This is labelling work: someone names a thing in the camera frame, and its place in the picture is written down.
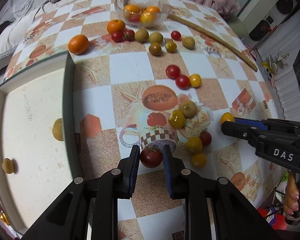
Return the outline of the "person's right hand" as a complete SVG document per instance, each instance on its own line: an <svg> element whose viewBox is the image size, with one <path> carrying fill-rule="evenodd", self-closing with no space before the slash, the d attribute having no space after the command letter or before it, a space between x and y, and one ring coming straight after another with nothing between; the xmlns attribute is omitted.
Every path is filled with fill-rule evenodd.
<svg viewBox="0 0 300 240"><path fill-rule="evenodd" d="M295 173L289 171L283 210L288 215L293 215L299 210L300 187L296 185Z"/></svg>

